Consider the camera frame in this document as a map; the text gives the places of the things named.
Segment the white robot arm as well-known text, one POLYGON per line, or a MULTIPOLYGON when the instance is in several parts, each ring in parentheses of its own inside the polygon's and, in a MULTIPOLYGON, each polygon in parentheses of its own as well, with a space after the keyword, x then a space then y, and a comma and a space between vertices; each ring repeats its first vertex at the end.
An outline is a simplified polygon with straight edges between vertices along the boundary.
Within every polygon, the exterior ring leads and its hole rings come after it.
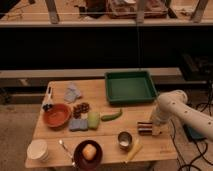
POLYGON ((161 93, 156 99, 156 107, 152 110, 150 121, 160 126, 174 115, 213 141, 213 117, 187 106, 187 101, 187 94, 182 90, 161 93))

